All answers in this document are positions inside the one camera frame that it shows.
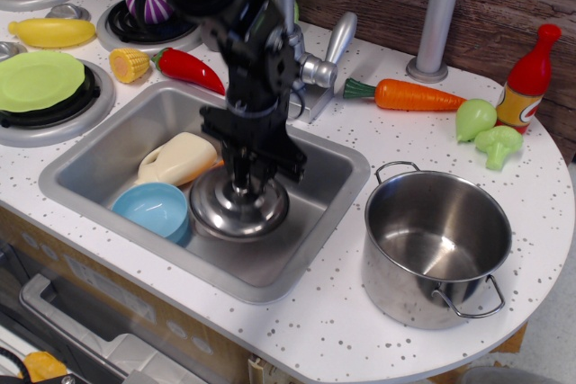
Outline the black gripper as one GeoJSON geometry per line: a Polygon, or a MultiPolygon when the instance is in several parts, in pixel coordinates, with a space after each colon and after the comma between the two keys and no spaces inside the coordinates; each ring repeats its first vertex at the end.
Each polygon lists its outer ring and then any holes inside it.
{"type": "Polygon", "coordinates": [[[203,108],[202,129],[221,142],[236,193],[263,191],[276,173],[299,182],[307,157],[286,131],[299,70],[272,0],[234,0],[214,22],[229,70],[226,106],[203,108]]]}

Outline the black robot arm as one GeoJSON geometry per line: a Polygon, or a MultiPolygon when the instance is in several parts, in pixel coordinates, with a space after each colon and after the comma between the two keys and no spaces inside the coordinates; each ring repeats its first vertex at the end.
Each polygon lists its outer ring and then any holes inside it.
{"type": "MultiPolygon", "coordinates": [[[[203,132],[220,140],[224,164],[239,186],[276,173],[299,182],[307,161],[286,131],[290,93],[299,72],[272,0],[167,0],[175,11],[214,33],[229,70],[223,109],[203,107],[203,132]]],[[[135,0],[139,25],[146,0],[135,0]]]]}

